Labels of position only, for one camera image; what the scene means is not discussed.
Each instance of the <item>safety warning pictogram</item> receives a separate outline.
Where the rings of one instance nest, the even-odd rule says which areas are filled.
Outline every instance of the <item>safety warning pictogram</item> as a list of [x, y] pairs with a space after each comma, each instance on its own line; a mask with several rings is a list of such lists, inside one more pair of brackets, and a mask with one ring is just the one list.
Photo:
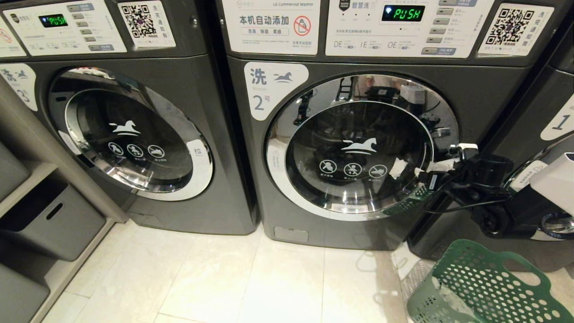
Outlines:
[[8, 33], [4, 29], [0, 29], [0, 38], [7, 43], [12, 42], [12, 38], [10, 37], [10, 35], [8, 35]]
[[305, 36], [311, 31], [311, 20], [306, 16], [299, 16], [295, 19], [293, 23], [293, 28], [295, 33], [299, 36]]

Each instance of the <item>white horse decal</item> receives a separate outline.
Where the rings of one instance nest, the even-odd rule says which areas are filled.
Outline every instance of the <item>white horse decal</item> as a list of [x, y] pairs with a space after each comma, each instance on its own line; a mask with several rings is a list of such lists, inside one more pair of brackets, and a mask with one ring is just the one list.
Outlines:
[[141, 133], [134, 129], [135, 123], [132, 120], [128, 120], [125, 125], [118, 125], [118, 124], [109, 124], [111, 126], [115, 126], [115, 130], [112, 131], [118, 134], [124, 134], [127, 136], [137, 136], [136, 133]]
[[373, 145], [377, 144], [377, 138], [369, 138], [362, 144], [354, 143], [352, 140], [343, 140], [343, 142], [350, 144], [345, 148], [341, 148], [341, 150], [344, 150], [346, 153], [363, 153], [370, 155], [370, 152], [377, 152], [373, 149]]

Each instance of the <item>washing machine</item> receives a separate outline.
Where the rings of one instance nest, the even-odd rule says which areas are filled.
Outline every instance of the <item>washing machine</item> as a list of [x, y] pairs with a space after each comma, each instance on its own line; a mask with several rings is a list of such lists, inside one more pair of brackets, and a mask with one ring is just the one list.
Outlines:
[[4, 79], [132, 219], [185, 232], [257, 224], [204, 1], [0, 6]]
[[[515, 170], [506, 183], [512, 191], [530, 189], [532, 175], [574, 149], [574, 120], [570, 119], [574, 109], [572, 20], [571, 11], [541, 57], [540, 67], [517, 93], [517, 103], [509, 106], [484, 147], [485, 153], [504, 156], [514, 163]], [[560, 211], [557, 206], [548, 207], [544, 199], [528, 203], [532, 207], [540, 205], [540, 216]], [[543, 271], [555, 271], [574, 262], [572, 240], [556, 240], [541, 230], [529, 239], [495, 239], [485, 236], [467, 211], [425, 215], [409, 235], [408, 244], [417, 256], [438, 260], [457, 239], [474, 240], [493, 251], [516, 252]]]
[[419, 174], [478, 143], [563, 1], [218, 0], [265, 233], [395, 249]]

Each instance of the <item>green laundry basket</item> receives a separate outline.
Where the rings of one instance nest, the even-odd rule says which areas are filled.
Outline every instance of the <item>green laundry basket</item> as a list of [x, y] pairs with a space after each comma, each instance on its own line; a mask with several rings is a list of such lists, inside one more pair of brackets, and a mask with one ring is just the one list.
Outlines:
[[[508, 271], [512, 259], [540, 279], [531, 286]], [[550, 295], [550, 280], [522, 256], [495, 253], [478, 243], [457, 240], [420, 284], [407, 303], [416, 323], [574, 322]]]

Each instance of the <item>control panel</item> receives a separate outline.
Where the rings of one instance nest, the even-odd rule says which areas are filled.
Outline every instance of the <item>control panel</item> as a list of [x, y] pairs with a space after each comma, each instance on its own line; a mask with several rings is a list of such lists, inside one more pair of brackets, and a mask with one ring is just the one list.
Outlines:
[[494, 0], [330, 0], [327, 56], [466, 58]]
[[32, 56], [126, 52], [104, 0], [5, 10]]

